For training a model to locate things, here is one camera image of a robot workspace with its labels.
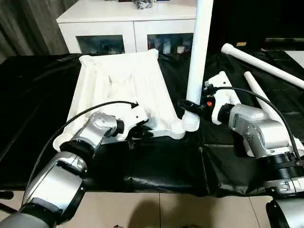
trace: white tray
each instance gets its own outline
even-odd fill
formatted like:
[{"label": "white tray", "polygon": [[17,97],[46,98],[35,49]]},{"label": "white tray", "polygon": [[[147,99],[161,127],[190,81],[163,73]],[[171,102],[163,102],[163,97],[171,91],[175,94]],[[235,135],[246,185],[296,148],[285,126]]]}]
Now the white tray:
[{"label": "white tray", "polygon": [[[82,66],[67,119],[92,106],[109,101],[130,101],[142,105],[149,117],[146,126],[151,127],[154,137],[170,136],[181,139],[185,135],[182,122],[177,118],[166,84],[159,67],[158,51],[110,55],[82,56]],[[120,118],[128,104],[111,104],[95,109],[79,117],[58,136],[53,147],[59,151],[63,142],[85,124],[93,112],[114,115]],[[107,138],[103,143],[118,142]]]}]

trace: white cabinet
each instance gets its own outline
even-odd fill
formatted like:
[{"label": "white cabinet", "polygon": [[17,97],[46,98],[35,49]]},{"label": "white cabinet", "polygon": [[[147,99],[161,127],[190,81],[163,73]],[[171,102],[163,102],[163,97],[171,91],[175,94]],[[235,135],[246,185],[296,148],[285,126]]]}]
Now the white cabinet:
[{"label": "white cabinet", "polygon": [[131,2],[80,0],[57,23],[70,53],[115,54],[180,46],[190,51],[196,0],[160,1],[138,10]]},{"label": "white cabinet", "polygon": [[136,52],[133,22],[61,23],[59,27],[70,53]]},{"label": "white cabinet", "polygon": [[193,40],[194,26],[194,19],[135,21],[136,50],[141,52],[147,51],[150,48],[160,49],[166,42],[170,43],[171,50],[173,51],[178,46],[189,45],[189,42],[190,48]]}]

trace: floor tile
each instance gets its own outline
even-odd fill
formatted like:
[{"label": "floor tile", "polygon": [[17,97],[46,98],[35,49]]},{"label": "floor tile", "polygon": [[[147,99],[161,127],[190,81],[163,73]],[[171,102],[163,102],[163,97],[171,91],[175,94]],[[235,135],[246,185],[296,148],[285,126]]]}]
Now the floor tile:
[{"label": "floor tile", "polygon": [[266,213],[266,204],[272,200],[270,196],[250,197],[253,210],[261,228],[270,228],[269,219]]},{"label": "floor tile", "polygon": [[65,228],[159,228],[158,193],[86,193]]},{"label": "floor tile", "polygon": [[259,228],[248,197],[196,198],[160,194],[161,228]]},{"label": "floor tile", "polygon": [[[22,198],[23,198],[23,191],[15,191],[14,192],[14,198],[10,199],[0,199],[0,202],[14,208],[16,210],[19,210],[21,207],[22,203]],[[9,214],[3,212],[0,210],[0,221],[4,220]]]}]

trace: white pole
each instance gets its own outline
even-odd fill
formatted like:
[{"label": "white pole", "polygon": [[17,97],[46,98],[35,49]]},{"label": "white pole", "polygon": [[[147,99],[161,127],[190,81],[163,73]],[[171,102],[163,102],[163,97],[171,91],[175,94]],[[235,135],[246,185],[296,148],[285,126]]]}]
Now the white pole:
[{"label": "white pole", "polygon": [[[266,96],[266,94],[264,93],[264,91],[262,90],[262,88],[260,87],[260,85],[257,83],[257,81],[255,80],[255,78],[253,77],[253,75],[247,71],[244,73],[245,79],[247,80],[252,92],[264,97],[265,99],[269,100],[268,97]],[[261,108],[268,113],[270,119],[272,120],[276,120],[281,122],[281,124],[283,124],[283,121],[281,120],[280,116],[278,115],[278,113],[276,113],[276,111],[270,107],[268,104],[266,104],[264,101],[260,100],[257,98],[258,103],[260,104]]]},{"label": "white pole", "polygon": [[[269,100],[268,97],[266,96],[266,94],[264,93],[264,91],[262,90],[262,88],[260,87],[260,85],[257,83],[257,81],[255,80],[255,78],[252,76],[252,74],[247,71],[244,73],[244,76],[245,76],[245,79],[247,80],[252,92],[264,97],[265,99]],[[257,101],[258,103],[260,104],[261,108],[266,112],[268,113],[270,119],[272,120],[275,120],[275,121],[278,121],[280,122],[283,126],[284,123],[281,119],[281,117],[278,115],[278,113],[272,108],[270,107],[268,104],[266,104],[264,101],[260,100],[257,98]],[[300,153],[300,156],[303,156],[304,153],[304,146],[303,144],[301,143],[301,141],[297,138],[294,137],[294,140],[295,140],[295,144],[299,150],[299,153]]]},{"label": "white pole", "polygon": [[[187,100],[200,104],[203,77],[208,47],[213,0],[198,0],[192,54],[187,88]],[[188,132],[198,130],[200,118],[185,111],[182,117],[183,128]]]},{"label": "white pole", "polygon": [[275,66],[272,66],[258,58],[255,58],[243,51],[240,51],[233,47],[231,44],[224,44],[222,47],[222,52],[228,55],[231,55],[235,58],[238,58],[246,63],[249,63],[257,68],[260,68],[272,75],[275,75],[291,84],[294,84],[302,89],[304,89],[304,81],[283,71],[279,68],[276,68]]}]

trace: black tablecloth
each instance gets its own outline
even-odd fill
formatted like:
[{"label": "black tablecloth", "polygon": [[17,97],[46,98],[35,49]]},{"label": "black tablecloth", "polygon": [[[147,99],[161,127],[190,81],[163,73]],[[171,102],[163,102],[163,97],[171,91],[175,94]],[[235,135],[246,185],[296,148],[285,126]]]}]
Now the black tablecloth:
[{"label": "black tablecloth", "polygon": [[[301,68],[284,52],[252,53],[304,79]],[[80,70],[78,54],[11,57],[0,65],[0,189],[23,190],[44,143],[65,121]],[[159,56],[159,64],[179,118],[177,101],[186,97],[189,55]],[[234,87],[249,89],[250,70],[269,99],[283,112],[296,137],[304,141],[303,90],[224,54],[207,56],[204,79],[224,70]],[[255,98],[238,93],[243,104]],[[40,168],[55,154],[52,146]],[[92,191],[181,192],[197,196],[264,194],[262,170],[244,153],[242,139],[225,125],[200,122],[181,140],[138,140],[135,149],[120,142],[102,146],[85,179]]]}]

